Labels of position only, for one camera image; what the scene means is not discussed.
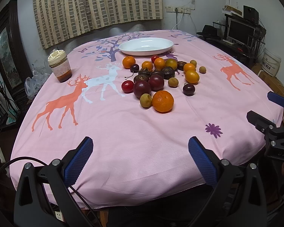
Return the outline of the orange mandarin centre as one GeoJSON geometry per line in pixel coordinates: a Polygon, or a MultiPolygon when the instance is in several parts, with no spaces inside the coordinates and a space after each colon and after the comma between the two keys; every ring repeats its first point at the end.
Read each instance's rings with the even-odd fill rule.
{"type": "Polygon", "coordinates": [[[163,58],[156,58],[154,61],[154,66],[157,71],[161,71],[166,67],[166,62],[163,58]]]}

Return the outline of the white plastic bucket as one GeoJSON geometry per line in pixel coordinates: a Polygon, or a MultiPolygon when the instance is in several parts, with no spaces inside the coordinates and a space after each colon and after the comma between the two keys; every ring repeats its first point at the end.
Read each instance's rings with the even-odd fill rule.
{"type": "Polygon", "coordinates": [[[280,68],[282,59],[270,52],[268,49],[264,49],[264,55],[262,59],[262,70],[268,75],[276,77],[278,70],[280,68]]]}

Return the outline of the large orange mandarin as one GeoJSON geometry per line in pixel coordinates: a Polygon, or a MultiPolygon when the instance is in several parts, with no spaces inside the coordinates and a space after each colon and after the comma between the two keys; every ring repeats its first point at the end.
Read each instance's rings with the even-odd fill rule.
{"type": "Polygon", "coordinates": [[[170,112],[174,106],[174,98],[168,91],[158,91],[152,97],[152,106],[159,113],[170,112]]]}

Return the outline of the pink deer tablecloth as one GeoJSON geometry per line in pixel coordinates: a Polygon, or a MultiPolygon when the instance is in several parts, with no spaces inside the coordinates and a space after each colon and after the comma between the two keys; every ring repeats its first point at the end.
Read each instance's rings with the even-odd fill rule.
{"type": "Polygon", "coordinates": [[[246,115],[254,111],[280,125],[283,108],[267,98],[270,88],[222,50],[178,30],[132,32],[95,40],[68,54],[73,75],[59,82],[51,75],[19,129],[12,158],[29,156],[50,163],[63,158],[85,137],[94,150],[75,189],[93,208],[138,205],[204,183],[188,151],[196,136],[219,158],[240,165],[265,144],[246,115]],[[122,91],[130,71],[118,46],[139,37],[171,40],[171,54],[205,67],[193,96],[179,86],[164,89],[174,98],[169,113],[144,109],[122,91]]]}

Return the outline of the dark water chestnut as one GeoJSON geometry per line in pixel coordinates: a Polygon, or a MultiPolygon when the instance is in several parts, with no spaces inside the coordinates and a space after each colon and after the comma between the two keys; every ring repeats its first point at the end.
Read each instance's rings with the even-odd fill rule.
{"type": "Polygon", "coordinates": [[[143,74],[143,75],[146,75],[148,77],[150,77],[152,75],[152,72],[149,71],[147,68],[145,69],[141,69],[139,72],[138,72],[139,75],[143,74]]]}
{"type": "Polygon", "coordinates": [[[185,64],[187,64],[187,62],[185,62],[185,61],[178,61],[177,62],[177,69],[180,70],[180,71],[183,71],[185,64]]]}
{"type": "Polygon", "coordinates": [[[133,81],[134,83],[136,83],[137,81],[139,80],[143,80],[143,81],[148,81],[149,80],[149,76],[148,75],[145,75],[145,74],[138,74],[134,77],[133,81]]]}

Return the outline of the dark water chestnut back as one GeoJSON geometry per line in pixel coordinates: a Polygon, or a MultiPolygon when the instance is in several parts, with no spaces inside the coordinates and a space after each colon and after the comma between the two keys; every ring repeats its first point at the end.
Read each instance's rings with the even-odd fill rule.
{"type": "Polygon", "coordinates": [[[180,70],[180,71],[183,71],[185,64],[187,64],[187,62],[185,62],[185,61],[178,61],[177,62],[177,69],[180,70]]]}

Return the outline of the longan far back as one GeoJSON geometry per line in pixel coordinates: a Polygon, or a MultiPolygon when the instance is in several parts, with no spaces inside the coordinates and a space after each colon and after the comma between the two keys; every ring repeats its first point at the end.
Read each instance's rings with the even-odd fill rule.
{"type": "Polygon", "coordinates": [[[197,62],[195,60],[191,60],[190,63],[193,64],[195,67],[197,65],[197,62]]]}

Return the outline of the computer monitor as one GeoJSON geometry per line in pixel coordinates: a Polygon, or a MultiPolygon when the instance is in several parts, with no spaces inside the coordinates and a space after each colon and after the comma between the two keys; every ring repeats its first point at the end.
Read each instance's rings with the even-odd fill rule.
{"type": "Polygon", "coordinates": [[[252,44],[255,28],[240,21],[230,19],[227,36],[244,45],[252,44]]]}

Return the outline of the plastic sauce jar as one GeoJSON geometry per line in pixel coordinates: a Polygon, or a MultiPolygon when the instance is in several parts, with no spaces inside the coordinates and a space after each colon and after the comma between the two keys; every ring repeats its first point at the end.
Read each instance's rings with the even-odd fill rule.
{"type": "Polygon", "coordinates": [[[54,49],[48,56],[48,65],[60,82],[65,82],[72,76],[71,66],[64,50],[54,49]]]}

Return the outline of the black metal shelf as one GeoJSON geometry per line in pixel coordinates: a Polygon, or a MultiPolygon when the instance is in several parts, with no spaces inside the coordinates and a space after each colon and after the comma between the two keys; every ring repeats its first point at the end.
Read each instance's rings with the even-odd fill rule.
{"type": "Polygon", "coordinates": [[[260,48],[265,45],[266,30],[238,15],[225,15],[225,22],[213,22],[219,39],[212,44],[245,66],[256,63],[260,48]]]}

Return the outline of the dark water chestnut front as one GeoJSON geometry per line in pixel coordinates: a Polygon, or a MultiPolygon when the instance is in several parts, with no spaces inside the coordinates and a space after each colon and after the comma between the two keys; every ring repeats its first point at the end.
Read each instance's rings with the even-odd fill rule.
{"type": "Polygon", "coordinates": [[[138,74],[134,77],[133,81],[134,83],[136,83],[137,81],[139,80],[143,80],[143,81],[148,81],[149,80],[149,76],[148,75],[145,75],[145,74],[138,74]]]}

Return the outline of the longan far right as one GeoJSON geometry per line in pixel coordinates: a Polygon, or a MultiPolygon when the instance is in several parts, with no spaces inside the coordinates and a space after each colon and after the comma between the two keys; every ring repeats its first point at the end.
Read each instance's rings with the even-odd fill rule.
{"type": "Polygon", "coordinates": [[[205,74],[207,72],[207,69],[204,66],[201,66],[199,68],[199,72],[202,73],[202,74],[205,74]]]}

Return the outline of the dark framed picture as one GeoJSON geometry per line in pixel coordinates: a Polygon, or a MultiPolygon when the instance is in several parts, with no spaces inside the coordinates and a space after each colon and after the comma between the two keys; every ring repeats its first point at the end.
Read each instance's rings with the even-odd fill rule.
{"type": "Polygon", "coordinates": [[[24,84],[33,74],[21,40],[17,0],[10,0],[0,12],[0,74],[16,106],[26,109],[24,84]]]}

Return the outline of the yellow green citrus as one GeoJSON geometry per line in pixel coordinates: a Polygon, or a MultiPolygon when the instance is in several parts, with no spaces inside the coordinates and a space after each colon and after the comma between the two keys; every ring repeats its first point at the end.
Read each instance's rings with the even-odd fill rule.
{"type": "Polygon", "coordinates": [[[173,70],[177,69],[177,60],[169,58],[165,60],[166,67],[171,67],[173,70]]]}

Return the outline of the longan beside large mandarin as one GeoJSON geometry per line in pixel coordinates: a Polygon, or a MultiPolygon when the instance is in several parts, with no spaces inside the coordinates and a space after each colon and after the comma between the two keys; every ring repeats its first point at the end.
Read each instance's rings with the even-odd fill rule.
{"type": "Polygon", "coordinates": [[[148,94],[148,93],[143,94],[143,95],[140,97],[139,101],[140,101],[140,105],[141,105],[143,108],[149,108],[149,107],[151,107],[151,105],[152,105],[152,97],[151,97],[151,95],[148,94]]]}

